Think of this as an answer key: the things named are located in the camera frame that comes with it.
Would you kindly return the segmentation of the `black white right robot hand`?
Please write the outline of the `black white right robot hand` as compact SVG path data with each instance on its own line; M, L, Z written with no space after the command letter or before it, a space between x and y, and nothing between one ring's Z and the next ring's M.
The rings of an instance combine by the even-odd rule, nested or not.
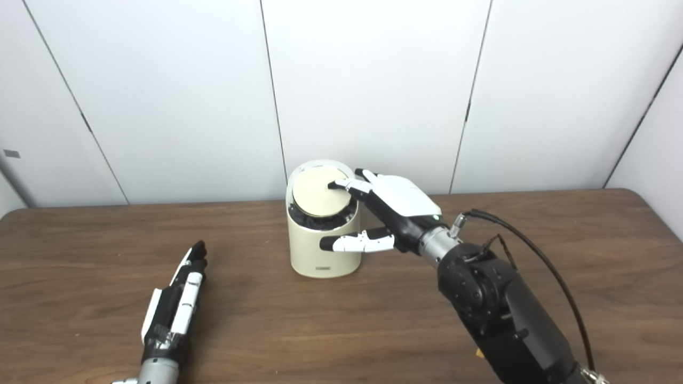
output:
M373 253L396 249L419 254L420 239L435 228L446 228L441 209L412 181L397 175L356 169L358 178L334 180L328 188L346 190L378 219L381 228L325 236L323 251Z

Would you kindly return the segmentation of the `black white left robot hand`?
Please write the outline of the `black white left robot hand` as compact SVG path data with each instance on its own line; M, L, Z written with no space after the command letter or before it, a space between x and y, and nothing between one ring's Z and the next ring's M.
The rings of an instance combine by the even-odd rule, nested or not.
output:
M185 367L191 352L189 331L205 281L207 246L198 241L186 252L169 286L152 292L141 329L141 362L169 360Z

